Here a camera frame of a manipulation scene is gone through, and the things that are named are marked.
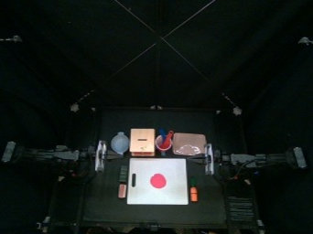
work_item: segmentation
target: cardboard box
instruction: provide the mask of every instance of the cardboard box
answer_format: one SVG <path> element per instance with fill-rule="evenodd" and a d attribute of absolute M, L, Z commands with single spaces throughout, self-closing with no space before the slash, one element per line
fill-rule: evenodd
<path fill-rule="evenodd" d="M 131 146 L 132 156 L 155 155 L 155 130 L 153 129 L 131 129 Z"/>

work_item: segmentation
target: orange box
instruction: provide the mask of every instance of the orange box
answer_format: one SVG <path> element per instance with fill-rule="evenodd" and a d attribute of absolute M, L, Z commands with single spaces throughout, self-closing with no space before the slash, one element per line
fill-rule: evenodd
<path fill-rule="evenodd" d="M 153 156 L 155 130 L 153 129 L 131 129 L 129 152 L 132 156 Z"/>

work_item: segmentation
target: orange object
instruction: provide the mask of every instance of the orange object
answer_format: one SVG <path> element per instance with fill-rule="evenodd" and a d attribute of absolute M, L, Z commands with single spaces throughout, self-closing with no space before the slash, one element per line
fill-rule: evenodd
<path fill-rule="evenodd" d="M 198 201 L 198 189 L 195 186 L 191 187 L 191 201 L 192 202 Z"/>

